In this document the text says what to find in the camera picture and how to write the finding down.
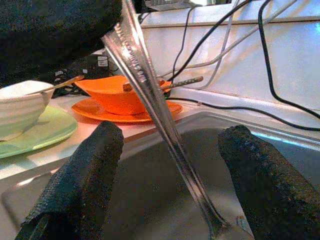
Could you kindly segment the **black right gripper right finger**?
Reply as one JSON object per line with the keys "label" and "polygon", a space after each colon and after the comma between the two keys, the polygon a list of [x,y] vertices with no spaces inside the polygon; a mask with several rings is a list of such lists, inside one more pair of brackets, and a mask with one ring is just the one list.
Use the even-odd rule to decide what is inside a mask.
{"label": "black right gripper right finger", "polygon": [[320,240],[320,192],[272,144],[244,125],[217,144],[255,240]]}

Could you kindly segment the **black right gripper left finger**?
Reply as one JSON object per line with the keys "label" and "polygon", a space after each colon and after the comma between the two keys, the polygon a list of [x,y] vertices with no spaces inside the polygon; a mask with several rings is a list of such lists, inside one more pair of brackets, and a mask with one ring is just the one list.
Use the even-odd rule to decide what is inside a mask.
{"label": "black right gripper left finger", "polygon": [[50,178],[14,240],[102,240],[122,130],[101,122]]}

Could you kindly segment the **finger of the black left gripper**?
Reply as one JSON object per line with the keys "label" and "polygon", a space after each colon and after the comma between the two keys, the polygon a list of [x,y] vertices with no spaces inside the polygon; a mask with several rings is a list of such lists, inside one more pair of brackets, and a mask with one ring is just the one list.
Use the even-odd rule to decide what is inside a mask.
{"label": "finger of the black left gripper", "polygon": [[0,84],[38,79],[103,47],[99,36],[47,32],[0,32]]}
{"label": "finger of the black left gripper", "polygon": [[0,0],[0,41],[20,34],[98,39],[121,20],[122,0]]}

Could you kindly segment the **metal spoon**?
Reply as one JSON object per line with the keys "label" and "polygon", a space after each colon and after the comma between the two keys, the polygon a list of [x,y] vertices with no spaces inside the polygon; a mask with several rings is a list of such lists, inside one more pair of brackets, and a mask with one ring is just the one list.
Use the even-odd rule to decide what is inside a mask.
{"label": "metal spoon", "polygon": [[72,85],[78,81],[82,81],[84,80],[85,76],[84,75],[79,75],[79,76],[75,76],[65,82],[62,82],[62,83],[59,83],[58,85],[54,85],[54,86],[51,86],[51,87],[48,87],[48,88],[45,88],[45,89],[42,89],[42,90],[38,90],[38,91],[35,91],[35,92],[31,92],[31,93],[27,93],[25,94],[24,96],[31,96],[31,95],[36,95],[36,94],[44,94],[44,93],[48,93],[48,92],[54,92],[56,89],[60,89],[62,87],[66,87],[66,86],[69,86],[69,85]]}

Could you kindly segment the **green plate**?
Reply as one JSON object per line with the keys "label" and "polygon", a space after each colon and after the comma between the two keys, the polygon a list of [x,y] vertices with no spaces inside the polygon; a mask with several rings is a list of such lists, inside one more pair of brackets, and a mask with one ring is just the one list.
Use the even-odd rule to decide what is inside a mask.
{"label": "green plate", "polygon": [[48,106],[36,124],[8,141],[0,142],[0,159],[39,150],[69,138],[78,122],[67,112]]}

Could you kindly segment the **white bowl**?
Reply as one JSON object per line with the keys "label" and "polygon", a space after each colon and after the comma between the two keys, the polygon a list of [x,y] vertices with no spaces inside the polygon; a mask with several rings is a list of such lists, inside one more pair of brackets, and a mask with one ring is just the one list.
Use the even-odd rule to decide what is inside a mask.
{"label": "white bowl", "polygon": [[34,125],[52,98],[53,85],[27,80],[0,89],[0,141],[12,140]]}

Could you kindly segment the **silver stainless steel fork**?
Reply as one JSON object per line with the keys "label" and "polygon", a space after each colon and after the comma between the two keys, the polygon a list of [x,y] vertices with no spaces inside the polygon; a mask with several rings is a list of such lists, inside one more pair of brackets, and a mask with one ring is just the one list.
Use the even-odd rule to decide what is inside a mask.
{"label": "silver stainless steel fork", "polygon": [[208,240],[254,240],[241,227],[229,223],[216,210],[194,167],[169,111],[148,53],[131,0],[121,0],[121,20],[102,37],[105,49],[129,80],[144,104],[208,227]]}

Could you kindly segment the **black power strip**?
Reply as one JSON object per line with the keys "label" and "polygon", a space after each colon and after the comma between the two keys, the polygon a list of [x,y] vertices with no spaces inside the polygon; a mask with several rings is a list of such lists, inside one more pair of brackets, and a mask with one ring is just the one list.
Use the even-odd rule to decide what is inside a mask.
{"label": "black power strip", "polygon": [[[69,76],[67,74],[60,74],[60,75],[54,76],[49,81],[49,83],[56,86],[58,84],[62,84],[63,82],[66,82],[67,80],[69,80],[71,78],[72,78],[72,76]],[[77,87],[74,83],[72,83],[67,86],[63,86],[63,87],[55,89],[53,92],[52,98],[56,99],[56,98],[64,97],[64,96],[78,96],[78,95],[87,96],[88,94],[85,93],[79,87]]]}

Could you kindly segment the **black labelled power adapter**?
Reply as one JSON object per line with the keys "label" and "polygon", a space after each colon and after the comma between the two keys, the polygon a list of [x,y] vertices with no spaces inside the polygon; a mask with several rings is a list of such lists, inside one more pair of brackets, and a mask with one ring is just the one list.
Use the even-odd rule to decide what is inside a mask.
{"label": "black labelled power adapter", "polygon": [[119,68],[112,62],[105,50],[96,51],[86,57],[83,73],[87,79],[101,79],[114,76]]}

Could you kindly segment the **orange plate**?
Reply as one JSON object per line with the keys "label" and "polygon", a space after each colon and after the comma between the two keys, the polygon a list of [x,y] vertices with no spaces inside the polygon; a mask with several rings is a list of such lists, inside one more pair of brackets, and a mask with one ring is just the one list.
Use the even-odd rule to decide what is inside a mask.
{"label": "orange plate", "polygon": [[133,124],[153,121],[146,111],[134,115],[119,115],[108,112],[92,97],[77,102],[71,107],[71,109],[78,115],[113,123]]}

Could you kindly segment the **stainless steel sink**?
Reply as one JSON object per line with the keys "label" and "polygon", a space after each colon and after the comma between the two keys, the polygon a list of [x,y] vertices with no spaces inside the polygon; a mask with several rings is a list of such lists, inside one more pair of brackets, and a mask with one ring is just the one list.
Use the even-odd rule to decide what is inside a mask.
{"label": "stainless steel sink", "polygon": [[[201,112],[181,119],[177,130],[214,206],[235,226],[220,240],[254,240],[217,137],[229,127],[246,126],[274,145],[320,189],[320,132],[264,126]],[[0,240],[14,240],[20,225],[52,175],[67,161],[36,167],[0,180]],[[208,240],[208,227],[194,203],[167,145],[155,130],[125,140],[104,225],[105,240]]]}

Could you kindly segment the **orange bowl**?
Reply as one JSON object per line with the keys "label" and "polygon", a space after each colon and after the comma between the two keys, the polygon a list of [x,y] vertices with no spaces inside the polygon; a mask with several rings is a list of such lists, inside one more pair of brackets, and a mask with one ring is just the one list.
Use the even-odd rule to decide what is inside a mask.
{"label": "orange bowl", "polygon": [[98,102],[107,112],[116,115],[137,115],[146,108],[134,90],[124,91],[129,80],[122,75],[105,78],[85,79],[75,83]]}

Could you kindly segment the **brown chopstick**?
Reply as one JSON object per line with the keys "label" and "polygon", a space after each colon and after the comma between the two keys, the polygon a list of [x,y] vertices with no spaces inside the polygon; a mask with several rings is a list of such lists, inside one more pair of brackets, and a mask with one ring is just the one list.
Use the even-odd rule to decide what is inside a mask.
{"label": "brown chopstick", "polygon": [[[190,79],[183,80],[183,81],[176,82],[176,83],[179,83],[179,85],[180,85],[179,87],[182,87],[182,86],[202,82],[203,80],[204,80],[203,76],[198,76],[198,77],[190,78]],[[122,85],[122,89],[124,92],[130,92],[133,89],[133,87],[131,86],[130,83],[126,82]]]}
{"label": "brown chopstick", "polygon": [[165,81],[163,84],[160,86],[160,89],[164,92],[167,93],[173,88],[179,87],[179,82],[178,83],[171,83],[170,81]]}

